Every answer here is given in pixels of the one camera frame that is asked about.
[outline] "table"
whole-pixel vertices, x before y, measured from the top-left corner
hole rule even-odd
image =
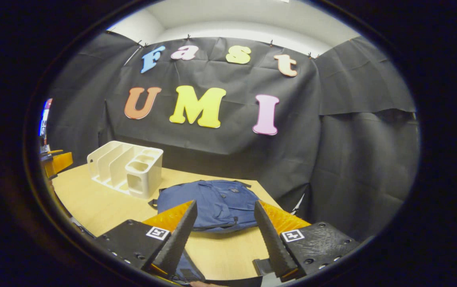
[[[158,189],[197,180],[238,180],[250,184],[261,200],[279,207],[255,180],[220,178],[173,169],[161,170]],[[63,171],[53,179],[55,192],[68,211],[94,236],[99,236],[127,219],[143,221],[157,211],[149,206],[157,199],[158,189],[148,200],[134,198],[93,181],[87,165]],[[254,259],[269,257],[258,227],[228,234],[192,232],[185,247],[192,261],[209,280],[236,280],[258,276]]]

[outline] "white ceiling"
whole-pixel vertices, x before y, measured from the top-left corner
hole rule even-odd
[[[359,36],[298,0],[164,0],[146,8],[165,29],[213,21],[255,22],[296,31],[332,47]]]

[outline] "white plastic organizer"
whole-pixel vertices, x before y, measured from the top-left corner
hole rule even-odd
[[[161,184],[163,150],[111,141],[86,157],[92,180],[148,199]]]

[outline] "blue backpack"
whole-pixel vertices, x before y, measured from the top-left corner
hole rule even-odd
[[[228,233],[257,225],[254,210],[259,198],[248,187],[251,186],[238,181],[200,180],[161,189],[159,198],[149,204],[153,208],[157,205],[157,213],[161,213],[196,200],[198,215],[193,231]],[[186,251],[171,279],[183,285],[205,281]]]

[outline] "blue letter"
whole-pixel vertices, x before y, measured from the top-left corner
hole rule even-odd
[[[152,69],[156,63],[154,60],[158,60],[159,57],[161,57],[160,51],[163,51],[165,49],[165,46],[161,46],[154,51],[150,52],[149,54],[143,55],[141,57],[143,59],[143,69],[141,69],[141,73],[145,73],[146,71]]]

